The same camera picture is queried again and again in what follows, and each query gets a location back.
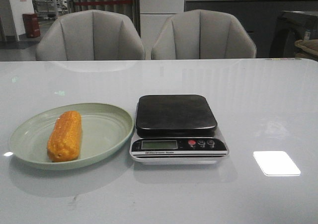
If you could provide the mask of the right grey upholstered chair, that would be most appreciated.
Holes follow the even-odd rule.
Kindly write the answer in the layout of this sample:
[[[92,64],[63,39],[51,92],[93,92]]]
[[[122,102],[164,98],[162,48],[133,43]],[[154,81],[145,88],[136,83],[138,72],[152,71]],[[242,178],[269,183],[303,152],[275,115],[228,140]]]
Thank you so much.
[[[257,48],[233,15],[191,10],[169,17],[152,47],[153,60],[251,59]]]

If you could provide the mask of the dark washing machine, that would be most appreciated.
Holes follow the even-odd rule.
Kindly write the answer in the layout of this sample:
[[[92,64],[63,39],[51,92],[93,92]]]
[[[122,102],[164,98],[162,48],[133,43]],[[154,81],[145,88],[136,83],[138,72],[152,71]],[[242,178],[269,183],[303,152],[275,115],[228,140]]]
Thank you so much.
[[[317,38],[317,11],[282,11],[276,20],[269,57],[294,57],[296,53],[295,41]]]

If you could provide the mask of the electronic kitchen scale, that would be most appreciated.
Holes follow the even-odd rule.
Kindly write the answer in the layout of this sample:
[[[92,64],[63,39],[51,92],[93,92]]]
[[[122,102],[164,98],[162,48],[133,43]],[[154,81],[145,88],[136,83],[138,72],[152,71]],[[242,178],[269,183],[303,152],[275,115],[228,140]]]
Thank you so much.
[[[229,155],[208,101],[197,94],[145,95],[130,156],[142,164],[214,164]]]

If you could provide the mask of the white drawer cabinet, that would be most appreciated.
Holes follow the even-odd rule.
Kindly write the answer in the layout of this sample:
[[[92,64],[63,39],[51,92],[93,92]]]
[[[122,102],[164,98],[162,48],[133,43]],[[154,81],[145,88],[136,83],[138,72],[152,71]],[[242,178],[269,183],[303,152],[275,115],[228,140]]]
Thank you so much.
[[[151,59],[151,49],[166,19],[184,11],[184,0],[139,0],[140,36],[146,59]]]

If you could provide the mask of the red trash bin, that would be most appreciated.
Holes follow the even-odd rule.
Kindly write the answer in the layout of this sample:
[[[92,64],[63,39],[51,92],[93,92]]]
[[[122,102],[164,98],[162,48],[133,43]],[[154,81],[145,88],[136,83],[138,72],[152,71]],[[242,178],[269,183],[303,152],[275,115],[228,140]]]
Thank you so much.
[[[25,34],[27,38],[36,38],[41,35],[37,14],[35,13],[24,13],[22,15]]]

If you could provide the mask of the grey upholstered chair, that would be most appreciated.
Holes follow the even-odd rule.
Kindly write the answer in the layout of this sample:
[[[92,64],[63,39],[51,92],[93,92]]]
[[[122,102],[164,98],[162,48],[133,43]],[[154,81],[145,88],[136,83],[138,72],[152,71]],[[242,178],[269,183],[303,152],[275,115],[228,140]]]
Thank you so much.
[[[36,47],[37,61],[144,60],[145,48],[131,19],[86,10],[63,15]]]
[[[233,15],[191,10],[169,17],[152,47],[153,60],[251,59],[257,48]]]

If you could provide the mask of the orange corn cob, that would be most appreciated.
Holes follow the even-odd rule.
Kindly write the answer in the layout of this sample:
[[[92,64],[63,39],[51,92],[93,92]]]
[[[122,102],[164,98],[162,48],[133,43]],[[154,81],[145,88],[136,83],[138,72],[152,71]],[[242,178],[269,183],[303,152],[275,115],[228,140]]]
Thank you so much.
[[[47,142],[47,155],[52,162],[72,161],[80,155],[81,115],[67,111],[56,120]]]

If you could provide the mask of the light green plate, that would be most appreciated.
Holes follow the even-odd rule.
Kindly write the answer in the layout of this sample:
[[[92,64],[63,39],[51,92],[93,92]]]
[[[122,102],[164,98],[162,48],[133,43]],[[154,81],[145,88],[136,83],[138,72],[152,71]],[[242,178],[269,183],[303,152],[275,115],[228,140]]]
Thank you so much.
[[[52,162],[47,156],[47,141],[56,120],[67,111],[78,111],[81,115],[79,157],[73,161]],[[47,110],[25,121],[12,133],[8,145],[13,155],[28,166],[69,170],[113,155],[129,140],[133,129],[132,117],[120,107],[102,103],[71,104]]]

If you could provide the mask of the left grey upholstered chair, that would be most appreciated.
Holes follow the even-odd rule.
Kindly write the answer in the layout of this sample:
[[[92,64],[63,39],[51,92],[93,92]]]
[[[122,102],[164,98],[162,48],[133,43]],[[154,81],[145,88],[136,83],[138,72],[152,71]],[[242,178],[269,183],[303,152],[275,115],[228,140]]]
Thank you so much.
[[[86,10],[63,15],[36,47],[37,61],[144,60],[145,48],[131,19]]]

